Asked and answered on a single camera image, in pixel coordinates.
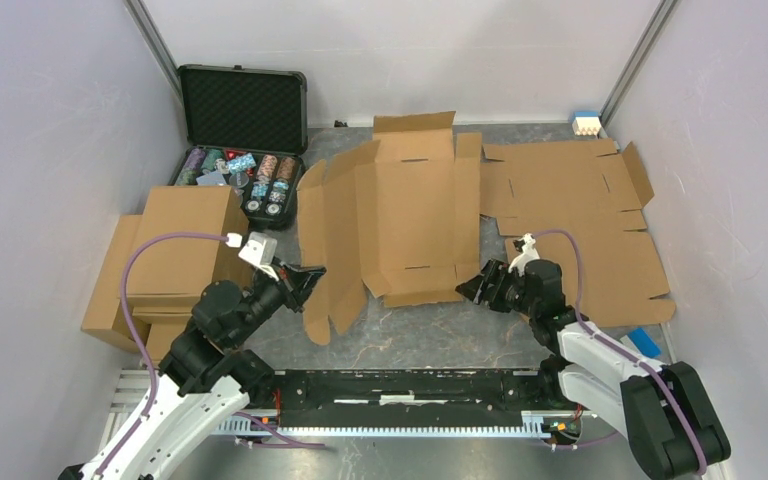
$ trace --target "gray table surface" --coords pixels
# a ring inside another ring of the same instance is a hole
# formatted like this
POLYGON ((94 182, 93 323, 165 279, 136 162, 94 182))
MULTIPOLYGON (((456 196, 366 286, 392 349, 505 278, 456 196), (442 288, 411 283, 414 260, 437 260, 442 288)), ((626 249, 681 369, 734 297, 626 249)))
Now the gray table surface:
MULTIPOLYGON (((565 124, 455 126, 455 133, 474 131, 482 132, 486 143, 498 144, 575 139, 565 124)), ((372 129, 336 128, 312 134, 311 146, 303 156, 308 167, 370 140, 372 129)), ((482 217, 480 222, 481 264, 491 258, 504 259, 504 243, 495 220, 482 217)), ((279 241, 281 259, 300 262, 295 225, 270 234, 279 241)), ((246 346, 277 369, 536 367, 548 356, 517 315, 491 312, 467 302, 391 309, 369 295, 369 305, 346 334, 337 335, 331 328, 330 344, 316 345, 307 338, 301 315, 282 309, 246 346)), ((618 337, 628 330, 610 329, 609 333, 618 337)), ((661 329, 646 330, 666 353, 661 329)))

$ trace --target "poker chip case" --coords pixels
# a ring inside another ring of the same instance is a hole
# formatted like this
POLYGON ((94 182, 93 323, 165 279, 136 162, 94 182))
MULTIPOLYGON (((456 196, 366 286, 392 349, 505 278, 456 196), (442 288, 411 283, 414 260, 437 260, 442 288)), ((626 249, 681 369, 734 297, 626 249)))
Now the poker chip case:
MULTIPOLYGON (((187 138, 193 145, 179 181, 193 167, 188 163, 194 149, 206 152, 207 168, 198 166, 203 173, 213 167, 207 163, 215 155, 207 152, 221 150, 227 166, 237 169, 213 178, 235 187, 249 224, 271 230, 291 226, 298 209, 296 187, 305 171, 301 155, 308 147, 304 74, 183 65, 178 76, 187 138)), ((193 174, 179 184, 192 184, 193 174)))

